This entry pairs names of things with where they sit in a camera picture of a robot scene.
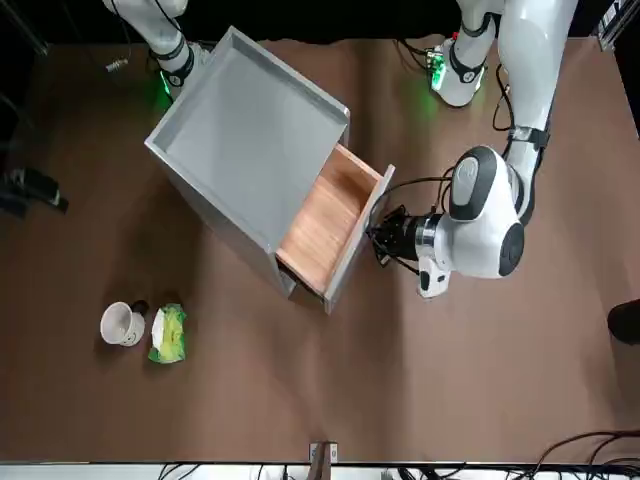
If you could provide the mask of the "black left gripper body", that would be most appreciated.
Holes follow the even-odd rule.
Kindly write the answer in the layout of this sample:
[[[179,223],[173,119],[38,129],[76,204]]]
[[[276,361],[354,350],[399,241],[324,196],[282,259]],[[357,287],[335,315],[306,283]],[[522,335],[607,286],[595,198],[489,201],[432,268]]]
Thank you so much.
[[[372,230],[372,244],[378,261],[386,263],[399,259],[417,262],[416,232],[425,221],[425,215],[410,215],[404,205],[387,213]]]

